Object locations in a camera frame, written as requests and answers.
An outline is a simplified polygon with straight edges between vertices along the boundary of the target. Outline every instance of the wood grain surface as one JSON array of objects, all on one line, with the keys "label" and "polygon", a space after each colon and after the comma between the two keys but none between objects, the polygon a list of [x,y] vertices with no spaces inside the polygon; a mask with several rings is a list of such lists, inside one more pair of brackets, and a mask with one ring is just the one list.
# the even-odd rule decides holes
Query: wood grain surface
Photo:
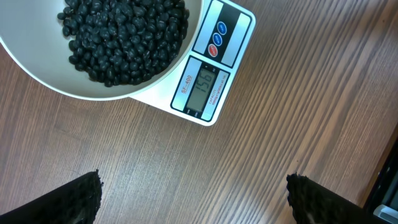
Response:
[{"label": "wood grain surface", "polygon": [[210,128],[77,100],[0,48],[0,213],[99,169],[96,223],[295,223],[287,174],[363,205],[398,124],[398,1],[235,0],[257,27]]}]

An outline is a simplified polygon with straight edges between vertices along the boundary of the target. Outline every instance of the white scale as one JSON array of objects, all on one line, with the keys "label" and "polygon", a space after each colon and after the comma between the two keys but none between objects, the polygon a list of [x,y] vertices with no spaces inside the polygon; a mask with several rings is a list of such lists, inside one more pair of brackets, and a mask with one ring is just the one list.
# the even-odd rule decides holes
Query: white scale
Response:
[{"label": "white scale", "polygon": [[229,0],[205,0],[193,47],[164,80],[133,98],[195,123],[216,123],[256,26]]}]

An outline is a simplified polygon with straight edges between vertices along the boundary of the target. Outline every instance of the bowl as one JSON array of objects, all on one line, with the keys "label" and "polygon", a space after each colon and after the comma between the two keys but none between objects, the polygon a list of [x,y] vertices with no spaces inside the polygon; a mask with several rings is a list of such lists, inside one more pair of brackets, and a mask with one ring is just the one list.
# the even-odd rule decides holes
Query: bowl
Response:
[{"label": "bowl", "polygon": [[137,86],[106,88],[69,63],[71,37],[62,35],[57,14],[64,0],[0,1],[0,42],[14,61],[32,78],[64,95],[83,100],[117,100],[145,91],[170,74],[192,47],[200,28],[203,0],[185,0],[190,11],[188,32],[178,57],[162,73]]}]

